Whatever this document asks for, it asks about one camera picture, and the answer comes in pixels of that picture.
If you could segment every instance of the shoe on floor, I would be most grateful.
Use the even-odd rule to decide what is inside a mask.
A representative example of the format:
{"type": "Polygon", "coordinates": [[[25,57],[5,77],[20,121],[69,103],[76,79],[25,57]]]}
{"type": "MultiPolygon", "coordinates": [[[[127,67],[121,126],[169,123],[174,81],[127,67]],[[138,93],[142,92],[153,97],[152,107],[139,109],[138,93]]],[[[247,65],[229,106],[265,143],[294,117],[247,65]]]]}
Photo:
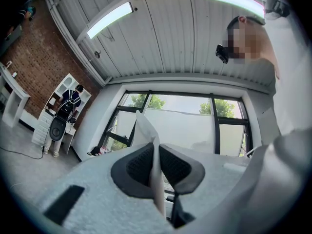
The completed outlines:
{"type": "Polygon", "coordinates": [[[57,158],[59,156],[59,153],[57,152],[57,153],[55,153],[55,152],[53,152],[53,157],[54,158],[57,158]]]}

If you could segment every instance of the brick wall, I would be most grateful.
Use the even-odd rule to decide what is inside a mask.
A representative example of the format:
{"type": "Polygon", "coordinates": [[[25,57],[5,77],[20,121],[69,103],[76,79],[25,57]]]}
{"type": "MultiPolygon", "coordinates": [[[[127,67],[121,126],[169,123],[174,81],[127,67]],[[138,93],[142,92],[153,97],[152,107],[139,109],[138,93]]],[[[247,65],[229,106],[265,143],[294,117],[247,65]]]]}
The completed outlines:
{"type": "Polygon", "coordinates": [[[45,0],[34,0],[32,6],[37,9],[34,19],[23,23],[22,36],[10,46],[0,61],[12,61],[9,71],[17,72],[16,81],[31,96],[25,110],[36,118],[57,85],[70,73],[92,95],[75,124],[77,129],[97,97],[100,86],[67,45],[45,0]]]}

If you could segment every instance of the black window frame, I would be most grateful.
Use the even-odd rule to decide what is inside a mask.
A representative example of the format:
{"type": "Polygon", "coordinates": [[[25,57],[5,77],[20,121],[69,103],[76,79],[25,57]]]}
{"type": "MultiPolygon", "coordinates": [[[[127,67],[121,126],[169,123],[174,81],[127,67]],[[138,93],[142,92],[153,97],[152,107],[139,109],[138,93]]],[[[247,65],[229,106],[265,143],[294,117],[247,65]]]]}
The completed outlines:
{"type": "Polygon", "coordinates": [[[242,97],[229,97],[229,96],[220,96],[215,94],[200,94],[200,93],[183,93],[183,92],[165,92],[165,91],[126,91],[122,98],[120,99],[118,106],[114,110],[114,113],[112,114],[105,131],[98,143],[98,147],[103,146],[104,141],[106,137],[111,137],[123,144],[126,144],[127,147],[131,146],[133,136],[135,133],[136,123],[134,124],[131,134],[129,136],[129,139],[116,135],[114,133],[108,132],[108,127],[110,126],[112,120],[114,119],[115,115],[118,111],[125,111],[125,112],[132,112],[135,113],[137,110],[140,111],[140,113],[143,113],[144,109],[148,107],[147,102],[150,100],[152,95],[171,95],[171,96],[188,96],[188,97],[202,97],[207,98],[210,100],[210,105],[212,108],[211,115],[214,117],[214,153],[220,154],[220,124],[224,125],[242,125],[245,126],[245,132],[246,134],[246,153],[253,149],[253,138],[252,138],[252,132],[250,127],[250,122],[247,114],[247,110],[244,104],[244,101],[242,97]],[[124,99],[125,94],[146,94],[146,98],[144,100],[144,103],[141,108],[136,107],[128,107],[128,106],[120,106],[121,101],[124,99]],[[242,119],[238,118],[229,118],[229,117],[221,117],[217,115],[216,112],[216,106],[215,106],[215,99],[223,99],[223,100],[231,100],[231,101],[237,101],[238,106],[242,115],[242,119]]]}

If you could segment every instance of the man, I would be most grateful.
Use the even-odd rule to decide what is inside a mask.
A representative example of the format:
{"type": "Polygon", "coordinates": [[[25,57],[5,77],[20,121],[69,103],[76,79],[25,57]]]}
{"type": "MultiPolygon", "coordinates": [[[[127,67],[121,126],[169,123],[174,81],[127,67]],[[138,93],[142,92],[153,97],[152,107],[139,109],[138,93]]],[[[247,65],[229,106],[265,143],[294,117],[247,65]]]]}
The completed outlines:
{"type": "MultiPolygon", "coordinates": [[[[81,103],[81,99],[79,94],[82,93],[83,91],[83,86],[78,84],[77,87],[75,88],[75,91],[73,90],[67,90],[63,93],[62,97],[58,100],[58,103],[62,106],[63,103],[65,103],[68,100],[72,100],[75,103],[75,106],[73,108],[73,117],[75,117],[76,114],[76,108],[80,106],[81,103]]],[[[57,158],[59,156],[59,148],[60,145],[62,143],[63,137],[64,137],[64,133],[62,138],[59,141],[55,141],[54,143],[54,148],[53,148],[53,157],[57,158]]],[[[50,146],[52,144],[52,139],[51,136],[48,132],[46,141],[44,143],[44,154],[48,154],[50,146]]]]}
{"type": "Polygon", "coordinates": [[[273,97],[277,125],[282,135],[312,127],[312,51],[298,20],[285,0],[279,10],[264,0],[265,25],[253,17],[236,17],[227,27],[229,57],[264,58],[275,70],[273,97]]]}
{"type": "Polygon", "coordinates": [[[34,6],[22,8],[11,16],[9,22],[7,22],[7,32],[6,39],[12,34],[12,32],[23,23],[24,20],[32,20],[33,16],[36,13],[36,8],[34,6]]]}

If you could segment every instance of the corrugated metal ceiling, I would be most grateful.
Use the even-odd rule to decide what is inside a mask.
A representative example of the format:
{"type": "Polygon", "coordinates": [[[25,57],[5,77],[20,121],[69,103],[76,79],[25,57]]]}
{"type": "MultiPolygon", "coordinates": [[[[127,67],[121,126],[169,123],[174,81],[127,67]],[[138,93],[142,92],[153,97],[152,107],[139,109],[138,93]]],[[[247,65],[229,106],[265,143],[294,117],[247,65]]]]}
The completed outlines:
{"type": "MultiPolygon", "coordinates": [[[[57,9],[74,39],[113,0],[60,0],[57,9]]],[[[211,0],[130,0],[137,11],[79,46],[107,78],[154,73],[201,73],[269,86],[274,71],[265,60],[223,63],[215,56],[232,18],[247,11],[211,0]],[[94,58],[100,51],[100,59],[94,58]]]]}

